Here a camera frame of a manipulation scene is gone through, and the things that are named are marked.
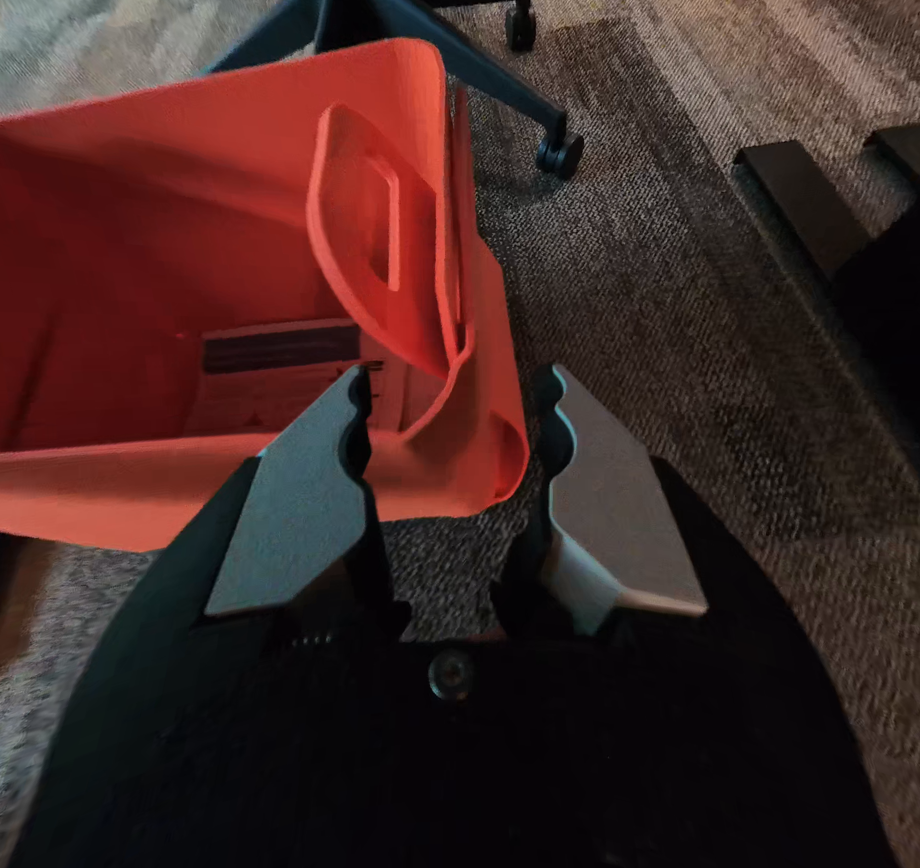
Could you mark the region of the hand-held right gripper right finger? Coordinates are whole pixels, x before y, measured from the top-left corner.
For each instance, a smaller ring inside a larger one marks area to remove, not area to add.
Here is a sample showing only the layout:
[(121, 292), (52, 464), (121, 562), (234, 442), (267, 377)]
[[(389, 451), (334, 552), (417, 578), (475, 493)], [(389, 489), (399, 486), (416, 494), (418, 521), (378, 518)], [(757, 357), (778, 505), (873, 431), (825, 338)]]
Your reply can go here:
[(700, 618), (707, 598), (649, 450), (561, 364), (535, 377), (542, 481), (503, 567), (512, 637), (595, 636), (620, 609)]

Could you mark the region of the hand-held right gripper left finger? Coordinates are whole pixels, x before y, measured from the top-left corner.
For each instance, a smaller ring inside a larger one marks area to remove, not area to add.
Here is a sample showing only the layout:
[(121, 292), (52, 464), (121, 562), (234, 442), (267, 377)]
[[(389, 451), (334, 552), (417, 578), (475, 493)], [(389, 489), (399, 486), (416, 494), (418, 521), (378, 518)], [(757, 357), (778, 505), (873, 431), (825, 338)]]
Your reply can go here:
[(258, 468), (204, 612), (362, 609), (395, 601), (375, 506), (363, 474), (371, 458), (372, 391), (356, 365), (285, 427)]

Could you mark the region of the orange plastic bin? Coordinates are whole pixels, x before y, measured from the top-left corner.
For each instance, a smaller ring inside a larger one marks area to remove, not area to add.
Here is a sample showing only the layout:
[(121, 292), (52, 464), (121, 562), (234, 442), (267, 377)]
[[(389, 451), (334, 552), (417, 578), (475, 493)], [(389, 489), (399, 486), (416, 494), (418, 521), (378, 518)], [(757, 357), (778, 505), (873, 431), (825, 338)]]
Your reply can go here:
[(2, 532), (167, 545), (374, 366), (385, 521), (510, 498), (530, 450), (466, 87), (388, 39), (2, 118)]

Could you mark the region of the black desk foot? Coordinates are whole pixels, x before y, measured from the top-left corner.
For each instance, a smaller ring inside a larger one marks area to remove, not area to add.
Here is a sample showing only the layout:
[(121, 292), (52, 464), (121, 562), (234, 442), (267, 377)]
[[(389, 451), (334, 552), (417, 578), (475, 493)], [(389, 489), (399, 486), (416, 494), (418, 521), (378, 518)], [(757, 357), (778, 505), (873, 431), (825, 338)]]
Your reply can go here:
[(836, 315), (917, 443), (918, 190), (905, 178), (910, 206), (873, 237), (799, 141), (742, 148), (734, 163), (753, 177), (822, 278)]
[(864, 141), (891, 162), (916, 190), (919, 188), (919, 123), (874, 130)]

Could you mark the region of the printed paper sheet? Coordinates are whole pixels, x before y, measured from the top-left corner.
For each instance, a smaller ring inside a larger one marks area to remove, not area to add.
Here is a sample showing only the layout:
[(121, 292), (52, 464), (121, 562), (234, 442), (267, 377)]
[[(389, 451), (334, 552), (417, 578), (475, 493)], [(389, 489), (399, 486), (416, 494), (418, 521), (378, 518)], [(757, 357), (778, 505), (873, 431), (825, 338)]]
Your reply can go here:
[(369, 373), (374, 429), (400, 429), (408, 366), (351, 319), (278, 322), (202, 336), (201, 373), (183, 433), (277, 432), (353, 366)]

